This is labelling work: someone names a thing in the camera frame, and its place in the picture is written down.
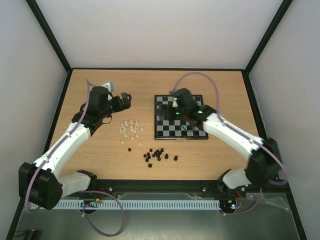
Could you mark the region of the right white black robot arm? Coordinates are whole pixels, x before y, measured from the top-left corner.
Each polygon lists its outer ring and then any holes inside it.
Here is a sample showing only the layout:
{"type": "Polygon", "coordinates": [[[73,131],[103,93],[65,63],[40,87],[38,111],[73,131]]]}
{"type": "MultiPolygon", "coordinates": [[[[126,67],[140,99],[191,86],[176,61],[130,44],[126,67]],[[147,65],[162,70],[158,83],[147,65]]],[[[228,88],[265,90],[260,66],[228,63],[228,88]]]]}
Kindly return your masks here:
{"type": "Polygon", "coordinates": [[[216,109],[205,105],[201,95],[193,95],[186,88],[172,95],[156,95],[154,108],[156,140],[207,140],[213,135],[247,160],[246,167],[228,169],[218,178],[216,188],[222,195],[229,196],[247,185],[262,188],[267,184],[284,184],[275,179],[283,166],[277,142],[254,136],[227,121],[216,109]]]}

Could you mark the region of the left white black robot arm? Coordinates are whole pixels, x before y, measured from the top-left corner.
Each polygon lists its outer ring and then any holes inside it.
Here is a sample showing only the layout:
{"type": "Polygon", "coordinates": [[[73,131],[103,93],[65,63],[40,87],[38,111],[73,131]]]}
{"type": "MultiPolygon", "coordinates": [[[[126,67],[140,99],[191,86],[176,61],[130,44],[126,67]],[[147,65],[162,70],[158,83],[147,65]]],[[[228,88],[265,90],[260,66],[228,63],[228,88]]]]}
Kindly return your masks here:
{"type": "Polygon", "coordinates": [[[79,170],[60,177],[60,173],[76,150],[114,113],[131,107],[132,96],[126,92],[113,96],[111,82],[87,87],[86,102],[79,108],[67,130],[57,142],[33,163],[23,163],[18,170],[19,195],[24,208],[32,213],[30,204],[46,210],[53,209],[61,198],[86,191],[97,178],[95,174],[79,170]]]}

